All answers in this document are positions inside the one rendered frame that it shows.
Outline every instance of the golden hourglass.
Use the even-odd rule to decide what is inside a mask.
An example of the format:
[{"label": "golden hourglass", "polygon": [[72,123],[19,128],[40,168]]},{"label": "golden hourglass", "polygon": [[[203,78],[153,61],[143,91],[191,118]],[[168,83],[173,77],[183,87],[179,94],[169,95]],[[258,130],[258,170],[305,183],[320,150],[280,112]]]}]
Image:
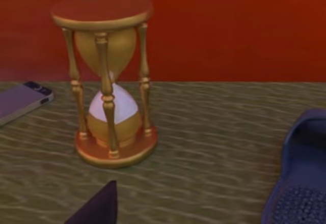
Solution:
[{"label": "golden hourglass", "polygon": [[[69,56],[72,91],[77,102],[79,130],[75,146],[87,162],[118,168],[147,157],[157,143],[149,115],[149,68],[146,57],[150,0],[63,0],[52,9],[63,30]],[[141,47],[140,92],[143,116],[133,97],[115,83]],[[100,91],[86,117],[83,87],[75,61],[74,44],[89,68],[101,77]]]}]

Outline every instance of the orange wall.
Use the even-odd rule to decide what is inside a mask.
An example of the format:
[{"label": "orange wall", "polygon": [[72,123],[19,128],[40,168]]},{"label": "orange wall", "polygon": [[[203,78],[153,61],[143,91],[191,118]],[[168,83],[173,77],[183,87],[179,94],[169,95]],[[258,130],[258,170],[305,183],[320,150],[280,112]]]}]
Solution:
[{"label": "orange wall", "polygon": [[[68,79],[56,1],[0,0],[0,80]],[[153,1],[153,80],[326,80],[326,0]]]}]

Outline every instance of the green textured surface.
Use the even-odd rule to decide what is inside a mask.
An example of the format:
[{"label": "green textured surface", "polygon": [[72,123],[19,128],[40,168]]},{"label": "green textured surface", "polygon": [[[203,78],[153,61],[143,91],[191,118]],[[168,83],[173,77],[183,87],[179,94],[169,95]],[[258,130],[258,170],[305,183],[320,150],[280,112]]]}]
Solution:
[{"label": "green textured surface", "polygon": [[[0,91],[14,84],[0,82]],[[139,99],[137,84],[121,84]],[[118,181],[119,224],[259,224],[287,129],[326,104],[320,83],[155,82],[156,151],[104,170],[74,151],[69,84],[44,85],[55,101],[0,128],[3,224],[63,223],[110,180]],[[99,84],[84,85],[89,103]]]}]

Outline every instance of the phone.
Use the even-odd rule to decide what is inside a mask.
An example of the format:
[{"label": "phone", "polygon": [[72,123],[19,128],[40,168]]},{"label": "phone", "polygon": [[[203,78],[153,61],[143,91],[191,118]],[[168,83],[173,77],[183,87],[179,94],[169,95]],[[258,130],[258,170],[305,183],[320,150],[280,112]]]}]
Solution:
[{"label": "phone", "polygon": [[51,102],[53,99],[54,95],[51,89],[33,81],[28,81],[1,92],[0,126]]}]

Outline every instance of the round wooden base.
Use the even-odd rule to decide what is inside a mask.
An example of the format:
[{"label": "round wooden base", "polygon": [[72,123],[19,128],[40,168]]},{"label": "round wooden base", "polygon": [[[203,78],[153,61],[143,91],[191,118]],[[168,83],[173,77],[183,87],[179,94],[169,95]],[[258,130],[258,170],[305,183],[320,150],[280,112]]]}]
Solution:
[{"label": "round wooden base", "polygon": [[77,132],[75,146],[78,154],[89,164],[109,169],[126,167],[145,159],[154,150],[157,144],[157,131],[154,126],[151,129],[151,134],[145,135],[141,128],[135,142],[132,145],[121,147],[117,158],[111,158],[108,148],[98,145],[96,139],[91,135],[83,138]]}]

